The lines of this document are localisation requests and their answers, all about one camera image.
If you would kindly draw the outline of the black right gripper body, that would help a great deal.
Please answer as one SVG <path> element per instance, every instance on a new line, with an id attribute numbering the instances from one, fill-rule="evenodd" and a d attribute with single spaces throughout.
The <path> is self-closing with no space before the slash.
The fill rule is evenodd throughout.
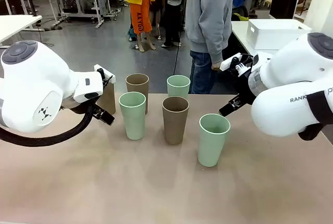
<path id="1" fill-rule="evenodd" d="M 238 98 L 241 103 L 252 105 L 256 96 L 252 93 L 248 84 L 250 74 L 251 71 L 248 70 L 241 76 L 236 77 L 235 89 L 238 92 Z"/>

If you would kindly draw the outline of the brown plastic cup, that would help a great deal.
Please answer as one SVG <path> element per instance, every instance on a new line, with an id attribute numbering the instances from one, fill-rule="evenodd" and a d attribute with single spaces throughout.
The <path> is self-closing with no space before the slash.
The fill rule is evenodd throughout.
<path id="1" fill-rule="evenodd" d="M 114 95 L 114 84 L 108 83 L 105 87 L 103 94 L 99 97 L 96 104 L 102 109 L 106 110 L 111 115 L 116 112 L 116 103 Z"/>
<path id="2" fill-rule="evenodd" d="M 142 93 L 146 97 L 146 110 L 148 113 L 148 93 L 149 93 L 149 77 L 146 74 L 135 73 L 128 75 L 125 79 L 127 91 L 136 91 Z"/>
<path id="3" fill-rule="evenodd" d="M 162 103 L 164 138 L 170 145 L 182 143 L 186 120 L 188 116 L 189 102 L 179 96 L 171 96 Z"/>

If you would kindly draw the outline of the green plastic cup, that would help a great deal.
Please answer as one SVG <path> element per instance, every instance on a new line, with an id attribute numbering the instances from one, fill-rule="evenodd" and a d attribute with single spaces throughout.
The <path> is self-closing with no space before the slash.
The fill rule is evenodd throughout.
<path id="1" fill-rule="evenodd" d="M 190 79 L 183 75 L 172 75 L 167 79 L 168 96 L 188 97 Z"/>
<path id="2" fill-rule="evenodd" d="M 205 167 L 213 167 L 218 163 L 230 122 L 219 114 L 206 114 L 200 118 L 199 126 L 198 161 Z"/>
<path id="3" fill-rule="evenodd" d="M 127 137 L 131 140 L 142 139 L 145 133 L 145 95 L 136 91 L 124 93 L 119 98 L 119 104 Z"/>

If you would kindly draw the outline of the person's left forearm grey sleeve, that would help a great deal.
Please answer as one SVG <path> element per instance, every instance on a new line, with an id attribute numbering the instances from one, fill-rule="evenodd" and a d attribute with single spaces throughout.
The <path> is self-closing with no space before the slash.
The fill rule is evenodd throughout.
<path id="1" fill-rule="evenodd" d="M 212 64 L 220 63 L 223 59 L 222 51 L 228 46 L 228 39 L 232 32 L 232 23 L 228 19 L 213 24 L 207 32 L 206 45 Z"/>

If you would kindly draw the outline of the white plastic basket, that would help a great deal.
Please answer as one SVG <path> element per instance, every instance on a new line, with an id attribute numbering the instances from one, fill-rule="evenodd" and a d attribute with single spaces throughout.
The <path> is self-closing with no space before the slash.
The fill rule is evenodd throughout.
<path id="1" fill-rule="evenodd" d="M 312 29 L 296 19 L 250 19 L 247 42 L 256 50 L 279 50 Z"/>

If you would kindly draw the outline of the white side table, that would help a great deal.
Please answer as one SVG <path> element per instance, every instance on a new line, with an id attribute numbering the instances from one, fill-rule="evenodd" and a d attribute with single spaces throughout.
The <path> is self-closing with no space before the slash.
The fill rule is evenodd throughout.
<path id="1" fill-rule="evenodd" d="M 256 50 L 251 47 L 251 45 L 247 42 L 247 29 L 248 29 L 248 21 L 233 21 L 232 22 L 232 32 L 240 41 L 244 49 L 251 55 L 255 55 L 258 51 L 267 52 L 270 54 L 276 53 L 278 50 Z"/>

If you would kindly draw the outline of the black office chair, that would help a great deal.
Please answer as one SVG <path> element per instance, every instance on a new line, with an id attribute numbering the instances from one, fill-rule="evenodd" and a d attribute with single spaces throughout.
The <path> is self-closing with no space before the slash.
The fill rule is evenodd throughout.
<path id="1" fill-rule="evenodd" d="M 232 9 L 231 21 L 248 21 L 249 19 L 257 19 L 258 15 L 255 10 L 248 12 L 245 6 L 239 6 Z"/>

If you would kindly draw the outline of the person in grey hoodie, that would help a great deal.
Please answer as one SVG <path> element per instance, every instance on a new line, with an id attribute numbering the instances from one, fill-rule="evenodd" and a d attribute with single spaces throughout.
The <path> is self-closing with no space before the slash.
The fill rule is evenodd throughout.
<path id="1" fill-rule="evenodd" d="M 185 32 L 192 57 L 191 94 L 209 94 L 217 71 L 211 69 L 211 57 L 206 45 L 207 32 L 219 21 L 231 20 L 233 0 L 187 0 Z"/>

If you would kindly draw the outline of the black computer monitor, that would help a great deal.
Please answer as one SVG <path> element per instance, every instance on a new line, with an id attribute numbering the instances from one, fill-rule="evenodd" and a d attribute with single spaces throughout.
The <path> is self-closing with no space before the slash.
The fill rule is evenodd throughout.
<path id="1" fill-rule="evenodd" d="M 270 17 L 274 19 L 292 19 L 298 0 L 272 0 Z"/>

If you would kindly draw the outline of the person in black clothes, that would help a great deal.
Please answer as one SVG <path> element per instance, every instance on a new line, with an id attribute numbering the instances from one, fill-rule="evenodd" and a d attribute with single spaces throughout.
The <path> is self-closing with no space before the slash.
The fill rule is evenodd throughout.
<path id="1" fill-rule="evenodd" d="M 162 0 L 165 19 L 165 42 L 163 48 L 180 46 L 181 8 L 183 0 Z"/>

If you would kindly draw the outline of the mannequin yellow jacket orange shorts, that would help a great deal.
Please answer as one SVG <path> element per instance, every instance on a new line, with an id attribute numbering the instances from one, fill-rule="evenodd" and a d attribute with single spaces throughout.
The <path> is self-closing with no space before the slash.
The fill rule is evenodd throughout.
<path id="1" fill-rule="evenodd" d="M 130 5 L 131 22 L 134 33 L 137 35 L 137 44 L 141 52 L 144 52 L 141 34 L 145 33 L 147 43 L 150 49 L 155 50 L 155 46 L 151 41 L 150 32 L 152 30 L 150 22 L 149 7 L 154 0 L 126 0 Z"/>

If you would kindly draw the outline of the white desk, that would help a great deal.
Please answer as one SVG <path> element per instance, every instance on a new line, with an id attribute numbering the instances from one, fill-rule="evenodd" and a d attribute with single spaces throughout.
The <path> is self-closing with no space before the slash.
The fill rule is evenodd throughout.
<path id="1" fill-rule="evenodd" d="M 32 25 L 41 19 L 40 15 L 0 15 L 0 43 L 20 31 L 37 31 Z"/>

